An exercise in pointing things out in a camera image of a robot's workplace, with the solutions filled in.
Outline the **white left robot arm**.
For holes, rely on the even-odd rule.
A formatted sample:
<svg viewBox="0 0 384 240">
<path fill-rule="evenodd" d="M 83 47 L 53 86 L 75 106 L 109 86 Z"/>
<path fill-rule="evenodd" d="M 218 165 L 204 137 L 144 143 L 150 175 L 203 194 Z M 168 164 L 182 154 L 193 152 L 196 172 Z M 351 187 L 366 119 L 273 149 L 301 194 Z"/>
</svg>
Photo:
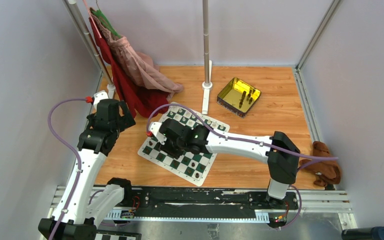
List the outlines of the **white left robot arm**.
<svg viewBox="0 0 384 240">
<path fill-rule="evenodd" d="M 51 108 L 47 117 L 51 133 L 74 153 L 76 160 L 56 209 L 39 222 L 38 230 L 47 240 L 93 240 L 98 226 L 117 204 L 126 207 L 133 201 L 131 183 L 126 179 L 116 178 L 95 200 L 91 200 L 91 192 L 120 133 L 136 124 L 134 117 L 124 101 L 96 97 L 79 101 L 92 103 L 95 113 L 87 116 L 88 124 L 79 135 L 77 147 L 66 142 L 52 126 L 52 114 L 61 102 Z"/>
</svg>

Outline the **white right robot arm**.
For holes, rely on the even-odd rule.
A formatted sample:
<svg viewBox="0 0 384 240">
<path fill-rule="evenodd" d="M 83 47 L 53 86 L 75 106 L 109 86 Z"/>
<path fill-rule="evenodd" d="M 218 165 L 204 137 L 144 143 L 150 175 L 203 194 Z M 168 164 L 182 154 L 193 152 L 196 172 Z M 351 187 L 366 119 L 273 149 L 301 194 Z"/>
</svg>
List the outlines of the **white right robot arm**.
<svg viewBox="0 0 384 240">
<path fill-rule="evenodd" d="M 296 182 L 300 150 L 282 132 L 249 136 L 205 124 L 190 128 L 173 119 L 152 122 L 149 131 L 158 140 L 160 149 L 175 159 L 184 153 L 230 154 L 268 165 L 270 180 L 265 201 L 272 209 L 285 203 L 288 188 Z"/>
</svg>

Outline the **left metal rack pole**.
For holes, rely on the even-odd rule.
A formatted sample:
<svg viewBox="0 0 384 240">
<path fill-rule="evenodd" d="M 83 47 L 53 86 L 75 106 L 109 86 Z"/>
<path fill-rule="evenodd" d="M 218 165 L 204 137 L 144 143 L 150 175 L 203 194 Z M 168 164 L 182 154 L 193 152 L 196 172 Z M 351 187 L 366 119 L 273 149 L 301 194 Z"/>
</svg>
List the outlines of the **left metal rack pole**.
<svg viewBox="0 0 384 240">
<path fill-rule="evenodd" d="M 113 79 L 110 76 L 107 67 L 101 57 L 100 52 L 97 49 L 93 35 L 89 31 L 87 24 L 83 18 L 83 15 L 78 7 L 76 0 L 62 0 L 66 10 L 68 11 L 72 21 L 74 22 L 75 27 L 77 28 L 87 50 L 94 59 L 95 63 L 101 70 L 101 75 L 107 80 L 107 93 L 110 98 L 115 97 L 116 87 L 113 83 Z"/>
</svg>

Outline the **metal rack pole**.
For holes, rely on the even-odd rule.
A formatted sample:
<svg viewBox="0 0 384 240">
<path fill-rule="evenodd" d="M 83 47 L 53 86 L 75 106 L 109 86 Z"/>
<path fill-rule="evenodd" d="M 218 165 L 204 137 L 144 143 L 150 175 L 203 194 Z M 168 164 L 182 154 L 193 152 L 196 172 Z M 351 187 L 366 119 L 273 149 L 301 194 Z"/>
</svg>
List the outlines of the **metal rack pole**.
<svg viewBox="0 0 384 240">
<path fill-rule="evenodd" d="M 101 57 L 100 52 L 97 49 L 93 35 L 89 31 L 87 24 L 83 18 L 83 15 L 78 7 L 76 0 L 62 0 L 66 10 L 68 11 L 72 21 L 74 22 L 75 27 L 77 28 L 87 50 L 94 59 L 95 63 L 101 70 L 101 75 L 107 80 L 107 93 L 110 98 L 115 97 L 116 87 L 113 83 L 113 79 L 110 76 L 107 67 Z"/>
<path fill-rule="evenodd" d="M 203 98 L 201 113 L 207 115 L 210 106 L 210 93 L 213 88 L 211 73 L 213 62 L 210 60 L 209 40 L 209 1 L 202 0 L 203 16 L 203 57 L 204 57 L 204 82 L 202 83 Z"/>
</svg>

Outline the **red cloth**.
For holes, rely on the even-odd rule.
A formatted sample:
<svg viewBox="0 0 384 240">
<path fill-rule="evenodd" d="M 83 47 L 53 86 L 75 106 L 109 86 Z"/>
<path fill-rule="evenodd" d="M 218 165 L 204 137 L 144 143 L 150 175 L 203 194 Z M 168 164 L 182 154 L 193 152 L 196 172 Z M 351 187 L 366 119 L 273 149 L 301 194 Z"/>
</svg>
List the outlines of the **red cloth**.
<svg viewBox="0 0 384 240">
<path fill-rule="evenodd" d="M 92 32 L 103 60 L 111 66 L 116 93 L 119 99 L 126 103 L 133 117 L 139 114 L 148 118 L 157 107 L 168 103 L 167 92 L 136 85 L 113 57 L 103 34 L 96 29 Z"/>
</svg>

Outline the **centre metal rack pole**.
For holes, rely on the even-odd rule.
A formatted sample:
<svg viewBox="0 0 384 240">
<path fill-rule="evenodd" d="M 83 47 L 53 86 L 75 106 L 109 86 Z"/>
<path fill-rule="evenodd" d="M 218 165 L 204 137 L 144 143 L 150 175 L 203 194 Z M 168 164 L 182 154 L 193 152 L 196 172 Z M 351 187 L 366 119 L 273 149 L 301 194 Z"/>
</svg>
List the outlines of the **centre metal rack pole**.
<svg viewBox="0 0 384 240">
<path fill-rule="evenodd" d="M 211 73 L 213 62 L 210 60 L 209 40 L 209 1 L 202 0 L 203 16 L 203 57 L 204 57 L 204 82 L 202 83 L 203 98 L 201 113 L 207 115 L 210 106 L 210 93 L 213 88 Z"/>
</svg>

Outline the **pink cloth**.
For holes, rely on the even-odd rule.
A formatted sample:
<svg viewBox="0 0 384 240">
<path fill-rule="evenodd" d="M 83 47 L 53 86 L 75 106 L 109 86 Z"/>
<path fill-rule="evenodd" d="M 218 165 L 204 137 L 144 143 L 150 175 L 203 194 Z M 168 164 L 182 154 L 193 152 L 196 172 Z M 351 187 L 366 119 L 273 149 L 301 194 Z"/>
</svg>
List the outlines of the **pink cloth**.
<svg viewBox="0 0 384 240">
<path fill-rule="evenodd" d="M 154 63 L 150 56 L 135 51 L 126 36 L 118 33 L 121 38 L 116 39 L 95 15 L 91 14 L 91 16 L 93 19 L 92 24 L 103 34 L 112 56 L 137 86 L 166 92 L 168 93 L 167 99 L 171 99 L 174 94 L 184 90 L 182 84 L 174 82 L 162 74 L 159 66 Z"/>
</svg>

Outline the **yellow tin box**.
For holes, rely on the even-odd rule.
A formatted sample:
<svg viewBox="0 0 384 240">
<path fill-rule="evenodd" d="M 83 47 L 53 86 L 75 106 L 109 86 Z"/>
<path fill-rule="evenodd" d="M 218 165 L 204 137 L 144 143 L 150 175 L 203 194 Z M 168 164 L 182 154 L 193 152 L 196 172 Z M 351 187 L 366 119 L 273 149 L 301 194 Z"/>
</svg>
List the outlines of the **yellow tin box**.
<svg viewBox="0 0 384 240">
<path fill-rule="evenodd" d="M 217 94 L 216 102 L 243 119 L 258 102 L 262 92 L 238 77 L 232 78 Z"/>
</svg>

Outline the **green cloth on hanger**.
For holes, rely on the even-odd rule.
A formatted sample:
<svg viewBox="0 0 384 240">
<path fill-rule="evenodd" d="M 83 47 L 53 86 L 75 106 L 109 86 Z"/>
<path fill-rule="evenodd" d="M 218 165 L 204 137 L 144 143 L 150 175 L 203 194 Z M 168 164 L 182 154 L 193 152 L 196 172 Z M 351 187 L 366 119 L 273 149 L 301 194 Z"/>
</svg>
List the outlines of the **green cloth on hanger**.
<svg viewBox="0 0 384 240">
<path fill-rule="evenodd" d="M 107 19 L 107 17 L 104 15 L 104 13 L 100 10 L 100 9 L 93 9 L 93 8 L 90 8 L 89 9 L 91 14 L 96 16 L 99 21 L 101 22 L 101 24 L 111 32 L 111 34 L 116 38 L 116 39 L 120 39 L 121 36 L 117 33 L 117 31 L 113 28 L 113 26 L 111 25 L 110 21 Z"/>
</svg>

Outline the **brown cloth at right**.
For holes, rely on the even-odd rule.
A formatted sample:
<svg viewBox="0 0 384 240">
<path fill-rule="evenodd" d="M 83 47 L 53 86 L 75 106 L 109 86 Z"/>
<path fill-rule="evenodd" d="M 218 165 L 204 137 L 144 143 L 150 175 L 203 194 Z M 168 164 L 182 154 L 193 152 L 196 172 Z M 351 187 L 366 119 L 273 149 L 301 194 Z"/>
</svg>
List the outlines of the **brown cloth at right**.
<svg viewBox="0 0 384 240">
<path fill-rule="evenodd" d="M 312 143 L 313 157 L 331 157 L 328 146 L 321 141 Z M 316 175 L 313 182 L 315 186 L 327 187 L 328 185 L 338 185 L 342 180 L 342 169 L 336 160 L 326 160 L 312 163 L 303 168 L 304 171 Z"/>
</svg>

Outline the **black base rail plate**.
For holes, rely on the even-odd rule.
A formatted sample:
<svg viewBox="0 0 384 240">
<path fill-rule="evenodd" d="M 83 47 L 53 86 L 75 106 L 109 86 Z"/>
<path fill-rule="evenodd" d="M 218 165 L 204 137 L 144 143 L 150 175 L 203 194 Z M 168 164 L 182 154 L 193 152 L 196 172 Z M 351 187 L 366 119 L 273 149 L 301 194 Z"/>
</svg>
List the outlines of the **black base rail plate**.
<svg viewBox="0 0 384 240">
<path fill-rule="evenodd" d="M 270 222 L 298 210 L 298 197 L 282 200 L 265 189 L 136 186 L 106 219 L 114 221 Z"/>
</svg>

